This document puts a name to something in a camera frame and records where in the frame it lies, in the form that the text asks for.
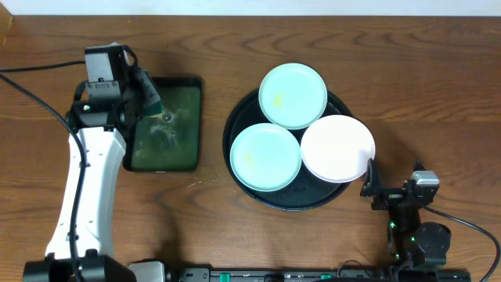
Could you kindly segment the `green yellow sponge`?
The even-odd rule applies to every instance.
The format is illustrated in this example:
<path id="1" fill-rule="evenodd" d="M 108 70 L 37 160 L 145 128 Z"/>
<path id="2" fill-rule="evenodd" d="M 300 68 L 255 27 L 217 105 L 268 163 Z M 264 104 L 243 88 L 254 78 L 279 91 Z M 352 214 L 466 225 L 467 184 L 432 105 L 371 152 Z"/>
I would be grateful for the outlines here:
<path id="1" fill-rule="evenodd" d="M 142 89 L 144 96 L 143 112 L 144 116 L 158 115 L 163 112 L 163 105 L 157 87 L 147 70 L 139 68 L 136 78 Z"/>

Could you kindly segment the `light green plate front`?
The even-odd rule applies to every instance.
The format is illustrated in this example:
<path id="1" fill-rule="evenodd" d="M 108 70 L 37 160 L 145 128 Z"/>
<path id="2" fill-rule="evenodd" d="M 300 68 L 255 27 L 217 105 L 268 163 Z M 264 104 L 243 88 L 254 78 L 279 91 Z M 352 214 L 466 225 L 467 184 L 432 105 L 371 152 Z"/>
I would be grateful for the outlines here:
<path id="1" fill-rule="evenodd" d="M 245 187 L 259 192 L 281 190 L 301 169 L 299 142 L 287 129 L 271 123 L 245 128 L 234 139 L 230 168 Z"/>

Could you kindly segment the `light green plate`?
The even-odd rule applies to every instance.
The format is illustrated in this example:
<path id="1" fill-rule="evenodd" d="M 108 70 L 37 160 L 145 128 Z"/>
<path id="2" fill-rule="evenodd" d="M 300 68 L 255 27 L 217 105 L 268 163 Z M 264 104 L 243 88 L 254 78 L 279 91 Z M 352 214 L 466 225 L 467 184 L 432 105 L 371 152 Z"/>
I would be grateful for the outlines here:
<path id="1" fill-rule="evenodd" d="M 281 190 L 301 169 L 299 142 L 287 129 L 271 123 L 245 128 L 234 139 L 230 168 L 245 187 L 259 192 Z"/>
<path id="2" fill-rule="evenodd" d="M 327 88 L 313 68 L 285 63 L 271 69 L 261 81 L 258 103 L 273 124 L 298 130 L 318 120 L 326 109 Z"/>

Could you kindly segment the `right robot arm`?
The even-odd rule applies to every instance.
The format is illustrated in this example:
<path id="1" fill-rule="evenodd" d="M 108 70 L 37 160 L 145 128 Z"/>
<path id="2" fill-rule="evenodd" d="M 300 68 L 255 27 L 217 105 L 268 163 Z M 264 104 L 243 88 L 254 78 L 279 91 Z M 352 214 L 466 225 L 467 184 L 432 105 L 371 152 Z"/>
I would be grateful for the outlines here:
<path id="1" fill-rule="evenodd" d="M 440 223 L 422 222 L 420 218 L 420 209 L 434 200 L 439 187 L 435 173 L 415 161 L 413 173 L 402 187 L 385 188 L 375 160 L 370 158 L 367 162 L 360 195 L 373 199 L 373 210 L 388 212 L 388 250 L 399 262 L 409 262 L 412 268 L 446 264 L 450 229 Z"/>

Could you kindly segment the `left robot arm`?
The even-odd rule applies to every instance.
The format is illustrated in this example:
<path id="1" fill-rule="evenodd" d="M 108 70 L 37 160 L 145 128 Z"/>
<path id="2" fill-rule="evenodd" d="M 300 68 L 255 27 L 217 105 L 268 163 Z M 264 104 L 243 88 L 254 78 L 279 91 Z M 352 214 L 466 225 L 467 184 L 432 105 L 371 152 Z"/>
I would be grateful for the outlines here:
<path id="1" fill-rule="evenodd" d="M 89 47 L 85 65 L 88 79 L 63 122 L 70 165 L 59 220 L 44 259 L 26 263 L 25 281 L 137 279 L 114 259 L 114 196 L 135 125 L 161 113 L 160 95 L 127 45 Z"/>

